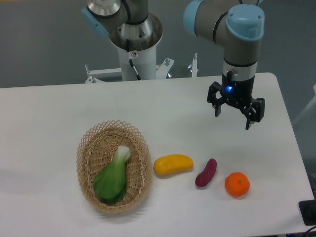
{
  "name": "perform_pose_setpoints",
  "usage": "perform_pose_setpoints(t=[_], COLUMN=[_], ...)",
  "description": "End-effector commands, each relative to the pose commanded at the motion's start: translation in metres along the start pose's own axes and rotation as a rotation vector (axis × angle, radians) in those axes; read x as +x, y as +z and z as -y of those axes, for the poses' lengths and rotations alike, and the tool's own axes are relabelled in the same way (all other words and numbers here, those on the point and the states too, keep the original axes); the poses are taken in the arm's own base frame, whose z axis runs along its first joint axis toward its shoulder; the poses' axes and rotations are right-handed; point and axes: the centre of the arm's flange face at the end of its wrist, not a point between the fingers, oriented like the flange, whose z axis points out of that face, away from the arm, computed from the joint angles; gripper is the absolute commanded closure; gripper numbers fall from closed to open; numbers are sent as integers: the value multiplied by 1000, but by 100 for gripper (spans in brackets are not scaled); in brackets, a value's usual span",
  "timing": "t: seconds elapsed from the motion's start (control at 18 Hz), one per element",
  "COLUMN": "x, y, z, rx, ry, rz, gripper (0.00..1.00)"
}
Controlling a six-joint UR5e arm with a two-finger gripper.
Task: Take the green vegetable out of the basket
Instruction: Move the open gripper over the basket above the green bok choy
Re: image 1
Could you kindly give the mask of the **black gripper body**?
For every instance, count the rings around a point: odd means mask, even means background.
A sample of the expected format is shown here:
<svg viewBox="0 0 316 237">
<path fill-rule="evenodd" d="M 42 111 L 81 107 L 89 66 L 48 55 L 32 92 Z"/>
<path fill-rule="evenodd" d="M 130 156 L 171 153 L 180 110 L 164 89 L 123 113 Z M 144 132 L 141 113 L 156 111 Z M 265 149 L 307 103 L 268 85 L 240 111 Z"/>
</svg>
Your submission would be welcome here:
<svg viewBox="0 0 316 237">
<path fill-rule="evenodd" d="M 252 89 L 255 77 L 244 81 L 233 81 L 222 75 L 220 103 L 237 109 L 249 107 L 252 102 Z"/>
</svg>

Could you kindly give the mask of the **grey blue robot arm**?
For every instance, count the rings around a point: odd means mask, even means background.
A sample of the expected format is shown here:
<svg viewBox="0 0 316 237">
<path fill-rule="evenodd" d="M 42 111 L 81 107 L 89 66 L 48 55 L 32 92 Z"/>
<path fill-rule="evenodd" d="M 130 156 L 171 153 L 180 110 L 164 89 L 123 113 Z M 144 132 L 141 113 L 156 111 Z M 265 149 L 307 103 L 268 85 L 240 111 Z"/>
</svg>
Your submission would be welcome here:
<svg viewBox="0 0 316 237">
<path fill-rule="evenodd" d="M 96 35 L 117 48 L 123 80 L 158 78 L 156 46 L 163 29 L 146 0 L 89 0 L 81 14 Z M 224 48 L 222 81 L 209 87 L 207 101 L 217 116 L 223 104 L 239 109 L 246 127 L 265 111 L 265 100 L 252 97 L 264 23 L 257 0 L 194 0 L 183 14 L 189 33 Z"/>
</svg>

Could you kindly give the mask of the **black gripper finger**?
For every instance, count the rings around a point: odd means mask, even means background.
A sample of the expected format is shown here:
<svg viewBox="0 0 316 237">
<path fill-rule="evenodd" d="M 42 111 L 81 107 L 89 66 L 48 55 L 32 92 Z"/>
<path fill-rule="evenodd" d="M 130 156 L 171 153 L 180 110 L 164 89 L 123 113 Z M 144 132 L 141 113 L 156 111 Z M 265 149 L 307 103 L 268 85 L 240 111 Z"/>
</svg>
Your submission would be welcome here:
<svg viewBox="0 0 316 237">
<path fill-rule="evenodd" d="M 251 98 L 250 102 L 242 106 L 240 111 L 246 117 L 245 129 L 248 130 L 252 124 L 260 122 L 265 114 L 265 99 L 264 98 Z"/>
<path fill-rule="evenodd" d="M 221 106 L 224 104 L 222 86 L 218 82 L 214 82 L 209 87 L 207 102 L 212 104 L 212 107 L 215 109 L 215 116 L 218 117 L 221 113 Z"/>
</svg>

